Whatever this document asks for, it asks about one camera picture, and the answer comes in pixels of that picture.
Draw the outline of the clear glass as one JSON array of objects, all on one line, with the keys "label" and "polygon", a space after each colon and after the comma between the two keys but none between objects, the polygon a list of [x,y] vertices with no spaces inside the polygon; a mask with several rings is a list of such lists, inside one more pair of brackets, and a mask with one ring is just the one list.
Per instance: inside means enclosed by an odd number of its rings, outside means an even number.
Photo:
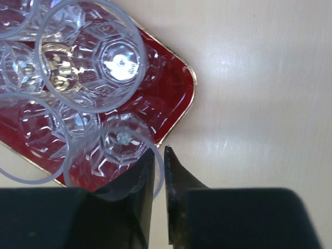
[{"label": "clear glass", "polygon": [[1,94],[1,131],[13,132],[14,145],[37,159],[46,176],[30,179],[27,170],[1,166],[1,173],[20,183],[43,184],[63,172],[70,146],[100,127],[98,114],[80,112],[49,92]]},{"label": "clear glass", "polygon": [[1,94],[45,92],[45,84],[36,69],[34,55],[34,50],[24,43],[1,41]]},{"label": "clear glass", "polygon": [[49,0],[1,0],[1,40],[34,41],[44,16],[57,3]]},{"label": "clear glass", "polygon": [[117,179],[151,149],[158,164],[153,184],[153,197],[157,197],[164,183],[164,163],[152,138],[147,123],[133,113],[107,115],[71,145],[63,165],[65,185],[95,191]]},{"label": "clear glass", "polygon": [[147,70],[138,28],[110,1],[57,2],[42,19],[35,49],[49,92],[85,113],[123,105]]}]

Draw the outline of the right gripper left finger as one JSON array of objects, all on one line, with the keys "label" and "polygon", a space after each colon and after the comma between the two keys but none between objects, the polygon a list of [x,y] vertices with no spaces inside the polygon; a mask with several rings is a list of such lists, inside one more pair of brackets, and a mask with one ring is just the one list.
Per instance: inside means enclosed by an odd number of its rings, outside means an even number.
[{"label": "right gripper left finger", "polygon": [[115,180],[83,188],[1,189],[1,248],[148,248],[151,149]]}]

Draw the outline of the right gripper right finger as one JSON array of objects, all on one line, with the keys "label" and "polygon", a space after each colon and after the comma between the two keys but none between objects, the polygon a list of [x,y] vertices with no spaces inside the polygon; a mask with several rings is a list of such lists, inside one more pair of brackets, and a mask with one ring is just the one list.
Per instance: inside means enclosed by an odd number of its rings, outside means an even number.
[{"label": "right gripper right finger", "polygon": [[174,248],[321,248],[303,201],[287,188],[210,188],[164,149]]}]

